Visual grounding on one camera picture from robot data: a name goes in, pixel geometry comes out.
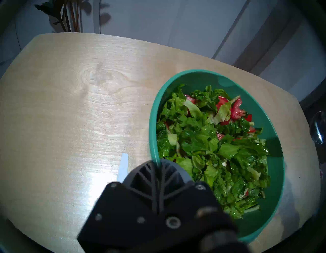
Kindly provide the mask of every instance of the lettuce leaf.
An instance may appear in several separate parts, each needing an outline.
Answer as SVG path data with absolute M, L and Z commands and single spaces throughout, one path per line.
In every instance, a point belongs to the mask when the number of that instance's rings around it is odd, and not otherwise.
M 188 157 L 176 157 L 175 162 L 183 168 L 190 176 L 191 179 L 193 180 L 193 173 L 192 173 L 192 161 Z
M 225 157 L 226 159 L 231 159 L 238 152 L 238 149 L 238 146 L 224 143 L 221 145 L 217 154 Z
M 203 113 L 200 111 L 200 109 L 189 100 L 186 100 L 183 105 L 185 105 L 189 109 L 191 116 L 195 119 L 199 119 L 203 116 Z
M 185 99 L 182 87 L 172 93 L 157 119 L 159 156 L 175 161 L 194 181 L 207 182 L 233 219 L 242 218 L 246 210 L 259 209 L 256 200 L 266 197 L 263 189 L 271 182 L 266 140 L 258 137 L 262 129 L 248 134 L 250 123 L 244 118 L 219 124 L 230 119 L 231 104 L 236 99 L 231 100 L 224 90 L 211 86 L 195 90 L 190 94 L 197 99 L 193 104 Z M 230 101 L 219 110 L 218 96 Z M 224 135 L 220 141 L 217 132 Z

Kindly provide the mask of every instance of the green salad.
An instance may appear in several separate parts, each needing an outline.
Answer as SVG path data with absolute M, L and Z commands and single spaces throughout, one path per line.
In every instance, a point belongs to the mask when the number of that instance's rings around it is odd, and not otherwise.
M 174 161 L 194 181 L 205 181 L 224 212 L 234 219 L 259 209 L 270 185 L 266 140 L 258 137 L 240 96 L 223 89 L 183 94 L 180 85 L 164 104 L 156 124 L 160 158 Z

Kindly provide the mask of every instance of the teal bowl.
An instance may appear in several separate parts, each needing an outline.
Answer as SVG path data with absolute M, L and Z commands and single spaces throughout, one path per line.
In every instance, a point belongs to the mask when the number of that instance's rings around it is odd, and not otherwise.
M 246 213 L 243 219 L 235 220 L 239 229 L 239 239 L 249 243 L 253 241 L 262 229 L 269 223 L 275 214 L 280 203 L 283 184 L 284 184 L 284 159 L 280 141 L 276 131 L 257 101 L 250 96 L 240 85 L 222 76 L 218 73 L 207 70 L 188 70 L 183 71 L 170 78 L 158 92 L 151 110 L 149 119 L 149 146 L 151 158 L 158 165 L 160 158 L 158 156 L 156 140 L 156 120 L 161 107 L 171 96 L 171 93 L 179 86 L 185 84 L 182 88 L 184 94 L 190 94 L 195 89 L 204 90 L 207 85 L 212 88 L 224 89 L 230 97 L 241 95 L 243 101 L 242 108 L 253 115 L 255 126 L 264 127 L 263 133 L 259 136 L 266 139 L 266 146 L 270 151 L 267 158 L 268 174 L 271 177 L 271 185 L 266 188 L 266 199 L 258 199 L 260 211 Z

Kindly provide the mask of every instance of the tomato slice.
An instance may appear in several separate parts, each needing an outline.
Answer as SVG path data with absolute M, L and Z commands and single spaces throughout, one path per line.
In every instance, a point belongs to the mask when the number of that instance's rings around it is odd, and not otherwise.
M 251 122 L 252 121 L 252 114 L 249 114 L 246 118 L 244 118 L 246 121 Z
M 230 119 L 228 121 L 223 121 L 221 122 L 221 126 L 225 126 L 225 125 L 228 125 L 230 123 Z
M 189 96 L 189 95 L 187 95 L 187 94 L 185 94 L 185 98 L 186 98 L 187 100 L 189 100 L 190 102 L 192 102 L 193 104 L 195 104 L 195 103 L 197 102 L 197 99 L 192 98 L 191 96 Z
M 197 99 L 195 99 L 195 98 L 192 98 L 191 96 L 189 96 L 189 95 L 185 95 L 185 97 L 186 97 L 186 99 L 187 100 L 189 100 L 190 102 L 192 102 L 193 104 L 195 104 L 196 103 L 196 101 L 197 101 Z
M 216 132 L 216 136 L 217 136 L 218 140 L 220 141 L 225 135 L 219 134 L 218 132 Z
M 249 133 L 254 133 L 256 132 L 256 129 L 252 126 L 249 127 Z
M 238 98 L 232 108 L 231 108 L 231 119 L 240 119 L 241 117 L 245 116 L 245 110 L 241 110 L 240 106 L 242 104 L 241 98 Z
M 217 103 L 216 107 L 217 107 L 217 109 L 220 109 L 220 107 L 222 105 L 224 105 L 225 103 L 228 102 L 228 99 L 226 99 L 225 97 L 222 97 L 222 96 L 218 96 L 218 98 L 220 99 L 220 101 Z

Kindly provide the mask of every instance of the wooden table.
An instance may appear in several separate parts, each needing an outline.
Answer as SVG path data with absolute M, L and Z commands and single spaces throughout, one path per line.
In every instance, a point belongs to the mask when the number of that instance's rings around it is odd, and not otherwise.
M 13 224 L 54 252 L 83 252 L 76 237 L 105 185 L 150 159 L 154 98 L 173 75 L 206 69 L 229 77 L 263 107 L 286 164 L 277 214 L 250 246 L 264 251 L 312 215 L 319 165 L 295 97 L 243 70 L 178 49 L 115 36 L 35 37 L 0 81 L 0 203 Z

